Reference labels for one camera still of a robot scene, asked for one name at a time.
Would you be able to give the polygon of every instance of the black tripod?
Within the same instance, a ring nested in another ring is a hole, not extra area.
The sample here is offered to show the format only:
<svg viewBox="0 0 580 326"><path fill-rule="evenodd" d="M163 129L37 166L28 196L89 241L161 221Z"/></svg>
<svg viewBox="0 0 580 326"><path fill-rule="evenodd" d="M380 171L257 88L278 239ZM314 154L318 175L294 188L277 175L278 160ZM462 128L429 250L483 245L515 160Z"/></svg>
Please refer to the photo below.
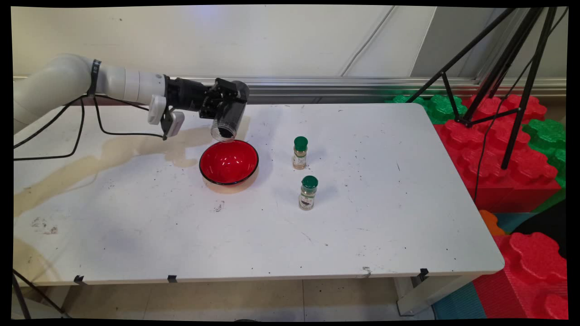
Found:
<svg viewBox="0 0 580 326"><path fill-rule="evenodd" d="M508 43L506 49L503 51L501 57L498 59L497 63L491 70L490 74L481 84L479 91L476 94L471 106L465 112L463 117L459 116L459 112L457 111L457 106L455 101L453 100L453 93L451 92L451 87L449 85L449 80L447 80L447 75L445 74L449 68L451 68L459 59L461 59L469 50L471 50L479 41L481 41L490 31L492 31L499 23L501 23L508 15L514 11L513 8L506 9L501 15L499 15L489 26L487 26L478 36L475 37L463 50L461 50L449 63L447 63L440 71L433 76L423 87L420 88L414 95L412 95L408 100L407 103L413 102L419 95L421 95L431 84L433 84L439 77L443 78L443 83L445 84L445 89L447 90L447 95L449 96L449 100L451 102L451 107L453 108L453 113L455 115L455 122L465 124L466 127L470 128L475 124L479 124L481 122L489 121L492 119L496 119L499 117L504 117L506 115L510 115L516 113L516 120L512 127L512 133L510 135L509 141L507 143L506 152L503 156L502 161L502 169L508 168L508 163L510 157L512 155L513 147L516 143L516 137L518 131L521 127L521 121L524 118L525 108L528 105L528 99L530 98L530 92L532 90L532 86L534 85L534 79L536 77L536 73L538 72L538 67L540 64L540 60L542 59L542 54L544 48L546 47L546 41L548 40L548 36L552 32L550 29L552 27L552 23L554 21L554 17L556 15L556 7L550 7L548 9L548 14L546 15L546 20L544 21L544 25L542 27L542 32L540 34L538 45L536 47L536 51L534 53L534 57L530 61L531 68L530 73L528 74L528 78L525 82L525 87L523 93L521 95L521 101L518 108L505 111L502 113L496 113L495 115L490 115L489 117L485 117L482 119L478 119L475 121L471 121L475 110L483 100L485 96L492 98L495 95L495 92L498 90L503 78L505 77L509 67L512 65L513 60L516 58L518 52L520 51L522 45L524 44L526 38L530 34L535 22L537 21L540 13L542 12L543 8L530 8L526 16L524 17L523 21L521 22L520 26L516 30L515 34L512 36L512 39Z"/></svg>

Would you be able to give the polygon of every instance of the black cable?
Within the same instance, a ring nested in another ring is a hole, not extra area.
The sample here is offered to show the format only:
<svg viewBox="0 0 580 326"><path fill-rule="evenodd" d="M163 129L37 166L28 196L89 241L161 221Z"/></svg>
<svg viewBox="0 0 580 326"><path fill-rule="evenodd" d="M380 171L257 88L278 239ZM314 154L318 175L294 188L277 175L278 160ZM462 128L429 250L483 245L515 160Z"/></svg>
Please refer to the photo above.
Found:
<svg viewBox="0 0 580 326"><path fill-rule="evenodd" d="M97 98L94 97L93 101L95 103L95 109L97 110L97 120L99 121L99 127L101 128L101 131L106 133L107 135L135 135L135 136L155 136L155 137L160 137L163 138L163 136L161 135L156 135L154 133L118 133L118 132L108 132L105 129L103 129L103 124L101 123L101 114L99 112L99 105L97 104Z"/></svg>
<svg viewBox="0 0 580 326"><path fill-rule="evenodd" d="M20 273L18 273L15 269L12 269L13 282L16 281L16 279L14 278L14 275L18 276L19 279L21 279L24 283L26 283L33 290L38 292L38 294L40 294L40 296L43 297L61 315L63 315L64 317L70 318L68 316L68 314L66 313L66 311L64 311L61 307L59 307L56 303L54 303L48 296L46 296L46 294L44 294L44 292L42 292L39 288L37 288L36 285L34 285L31 281L28 281L24 276L22 276Z"/></svg>
<svg viewBox="0 0 580 326"><path fill-rule="evenodd" d="M28 311L28 306L26 306L26 301L24 301L24 296L22 295L22 291L20 290L18 281L16 281L16 276L14 276L14 272L12 273L12 287L14 288L14 292L16 292L16 298L18 299L18 304L20 305L20 310L22 310L24 319L30 319L30 312Z"/></svg>
<svg viewBox="0 0 580 326"><path fill-rule="evenodd" d="M73 151L66 154L66 155L58 155L58 156L41 156L41 157L19 157L19 158L15 158L15 161L33 161L33 160L49 160L52 158L65 158L65 157L70 157L73 156L73 154L77 151L77 146L78 146L78 142L79 140L81 140L81 133L82 133L82 126L85 123L85 105L82 102L82 98L83 96L79 97L79 99L81 100L81 126L80 128L78 128L78 136L77 136L77 141L74 144L74 148L72 149ZM46 129L46 127L48 127L49 125L51 125L56 119L52 119L48 124L44 125L40 131Z"/></svg>
<svg viewBox="0 0 580 326"><path fill-rule="evenodd" d="M80 96L76 99L74 99L73 101L67 103L62 110L60 110L60 112L58 112L54 118L52 118L52 120L50 120L46 125L44 125L42 128L40 128L38 131L36 131L35 133L33 133L32 135L30 135L28 138L24 139L23 141L21 141L20 143L14 145L13 149L17 149L18 147L28 143L29 140L31 140L32 138L38 136L39 133L41 133L42 131L44 131L44 129L48 128L48 126L50 126L53 122L55 122L67 109L68 107L70 107L74 102L76 102L77 100L81 99L83 96Z"/></svg>
<svg viewBox="0 0 580 326"><path fill-rule="evenodd" d="M64 157L70 157L72 156L76 150L77 150L77 146L79 143L79 140L81 139L81 133L82 133L82 127L85 121L85 105L84 102L82 101L83 98L88 97L88 95L83 95L80 96L79 98L75 99L74 101L66 104L62 110L60 110L59 113L57 113L55 115L54 118L52 118L46 125L44 125L43 127L41 127L38 131L36 131L35 133L33 133L32 135L30 135L28 138L24 139L22 142L14 145L14 148L18 148L23 144L26 144L29 140L31 140L32 138L38 136L39 133L41 133L44 129L46 129L48 126L50 126L53 122L55 122L74 102L76 102L77 100L81 101L81 109L82 109L82 116L81 116L81 127L79 128L78 131L78 136L77 136L77 142L75 143L74 149L71 153L67 154L67 155L60 155L60 156L45 156L45 157L22 157L22 158L15 158L14 161L32 161L32 160L49 160L52 158L64 158ZM103 129L103 124L101 122L101 116L100 116L100 112L99 112L99 105L97 104L97 99L96 97L103 97L105 99L111 99L111 100L115 100L136 108L140 108L141 110L145 110L145 111L149 111L149 109L142 107L142 106L138 106L137 104L133 104L131 102L126 102L123 100L118 100L118 99L114 99L112 97L108 97L106 95L95 95L95 97L93 98L93 101L95 103L95 109L97 111L97 120L99 121L99 127L101 129L102 132L108 134L108 135L120 135L120 136L155 136L155 137L160 137L163 138L162 135L156 135L154 133L117 133L117 132L108 132L105 129Z"/></svg>
<svg viewBox="0 0 580 326"><path fill-rule="evenodd" d="M550 33L548 35L550 35L554 31L556 26L558 26L558 24L560 24L560 22L562 21L562 18L564 18L564 16L566 15L567 12L568 12L568 7L566 7L566 9L562 13L562 15L560 16L558 21L556 21L556 24L554 24L554 26L552 27L552 29L550 30ZM483 136L483 143L481 145L481 156L479 158L479 163L477 164L477 175L476 175L476 179L475 179L475 193L473 194L473 203L474 204L477 204L476 200L477 200L477 186L479 185L479 170L481 168L481 161L483 160L483 155L485 154L485 140L487 138L487 133L490 132L491 127L494 125L495 119L497 119L497 117L498 117L499 109L501 108L503 101L505 101L508 98L508 96L511 94L513 89L516 87L517 83L520 81L520 79L524 75L525 71L528 70L528 67L530 66L532 61L534 61L534 56L532 56L532 59L530 59L528 64L525 65L524 70L522 70L520 75L517 77L516 82L513 83L512 87L509 89L509 91L503 96L502 100L499 102L498 109L496 110L496 112L494 114L494 118L491 120L490 126L485 131L485 135Z"/></svg>
<svg viewBox="0 0 580 326"><path fill-rule="evenodd" d="M131 103L131 102L127 102L127 101L123 101L123 100L119 100L119 99L113 99L112 97L108 97L107 95L98 95L98 94L95 94L95 96L96 97L102 97L104 99L110 99L110 100L117 101L117 102L121 102L121 103L125 103L127 105L140 108L141 110L149 111L149 109L146 108L146 107L138 106L137 104L134 104L134 103Z"/></svg>

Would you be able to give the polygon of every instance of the glass jar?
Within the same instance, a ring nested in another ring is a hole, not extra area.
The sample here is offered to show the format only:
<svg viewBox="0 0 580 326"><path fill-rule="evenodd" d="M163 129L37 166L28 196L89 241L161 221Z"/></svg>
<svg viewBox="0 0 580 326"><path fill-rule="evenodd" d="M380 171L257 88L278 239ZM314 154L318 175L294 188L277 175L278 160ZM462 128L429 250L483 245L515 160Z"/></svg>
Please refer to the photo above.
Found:
<svg viewBox="0 0 580 326"><path fill-rule="evenodd" d="M306 167L306 151L308 149L308 139L303 136L298 136L294 139L294 157L292 158L292 165L297 170L302 170Z"/></svg>
<svg viewBox="0 0 580 326"><path fill-rule="evenodd" d="M305 176L302 179L302 187L300 188L300 197L298 198L298 205L305 211L311 210L314 207L314 196L316 195L316 188L318 187L318 179L314 176Z"/></svg>

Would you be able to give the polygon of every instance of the tripod leg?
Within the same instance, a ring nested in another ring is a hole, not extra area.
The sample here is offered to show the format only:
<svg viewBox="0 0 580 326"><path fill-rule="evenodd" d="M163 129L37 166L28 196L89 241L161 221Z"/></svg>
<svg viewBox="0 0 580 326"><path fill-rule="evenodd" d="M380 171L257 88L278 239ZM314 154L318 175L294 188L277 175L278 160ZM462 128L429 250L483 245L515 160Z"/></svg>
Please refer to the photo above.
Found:
<svg viewBox="0 0 580 326"><path fill-rule="evenodd" d="M538 16L534 19L534 21L536 21L539 17L541 12L538 12ZM512 53L510 54L510 56L508 57L505 65L502 67L501 72L499 73L499 78L497 78L494 82L494 85L491 88L490 94L488 95L489 98L494 97L495 93L498 91L499 86L501 85L503 78L506 76L506 74L508 73L509 68L512 66L513 60L516 58L517 54L519 53L521 47L524 45L525 40L528 38L530 31L532 29L529 28L525 34L522 36L522 38L520 39L520 42L516 45L516 47L513 49Z"/></svg>
<svg viewBox="0 0 580 326"><path fill-rule="evenodd" d="M536 73L538 72L538 67L540 61L542 60L543 51L546 48L546 43L548 41L548 36L550 35L550 28L554 21L556 15L556 7L550 7L548 9L548 14L546 15L546 20L542 27L542 33L540 34L540 39L538 40L538 46L536 47L536 52L534 53L534 59L532 61L532 66L530 67L530 73L525 81L524 92L521 95L520 108L516 115L516 120L512 127L512 133L510 134L509 141L507 143L506 153L503 156L502 169L508 168L509 159L512 156L513 147L516 144L516 137L520 131L521 121L524 119L525 108L528 106L528 99L530 98L530 93L532 87L534 86L534 80L536 78Z"/></svg>
<svg viewBox="0 0 580 326"><path fill-rule="evenodd" d="M517 54L517 52L514 53L515 48L520 43L522 37L524 37L524 35L527 35L527 33L529 33L529 30L532 29L534 23L538 19L539 12L541 12L542 9L543 8L530 8L530 11L528 11L528 13L525 15L524 20L521 22L520 26L512 36L512 39L509 41L508 46L503 51L502 55L499 57L498 62L495 63L495 66L491 70L489 76L485 79L483 84L481 84L481 88L479 89L476 97L473 99L473 102L469 106L469 109L467 110L467 112L465 112L465 115L463 116L464 120L471 121L471 118L473 117L475 110L483 100L484 96L489 91L491 84L494 82L494 80L496 80L500 76L499 74L501 73L503 67L506 65L508 58L512 55L515 57L515 55Z"/></svg>
<svg viewBox="0 0 580 326"><path fill-rule="evenodd" d="M407 103L411 103L417 97L419 97L419 95L421 95L427 88L429 88L429 86L431 86L436 80L439 79L439 77L441 76L441 72L446 72L447 70L449 70L449 68L451 68L451 66L453 66L457 61L459 61L459 59L461 59L465 55L465 53L469 52L469 50L471 50L477 43L479 43L479 41L481 41L481 39L483 39L497 25L499 25L499 23L501 23L506 17L508 17L509 14L512 13L512 11L514 11L514 8L507 8L506 10L504 10L501 13L501 15L499 15L494 21L491 22L491 24L489 24L485 29L483 29L481 31L481 33L479 33L479 35L476 36L471 42L469 42L469 44L467 44L463 48L463 50L461 50L459 53L457 53L457 55L455 57L453 57L453 59L451 59L451 61L449 61L446 65L444 65L443 68L441 68L441 70L435 76L431 77L431 79L429 81L427 81L425 83L425 85L423 85L418 91L416 91L415 94L413 94L407 100Z"/></svg>

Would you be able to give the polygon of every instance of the red bowl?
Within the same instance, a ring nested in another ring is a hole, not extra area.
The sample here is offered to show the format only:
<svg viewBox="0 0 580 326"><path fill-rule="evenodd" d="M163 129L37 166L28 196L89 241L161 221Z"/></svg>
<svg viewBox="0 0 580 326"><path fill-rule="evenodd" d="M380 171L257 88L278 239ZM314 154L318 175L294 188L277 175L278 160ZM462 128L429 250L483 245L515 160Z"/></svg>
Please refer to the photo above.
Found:
<svg viewBox="0 0 580 326"><path fill-rule="evenodd" d="M215 184L236 184L249 178L258 168L258 152L241 140L215 143L201 154L200 172Z"/></svg>

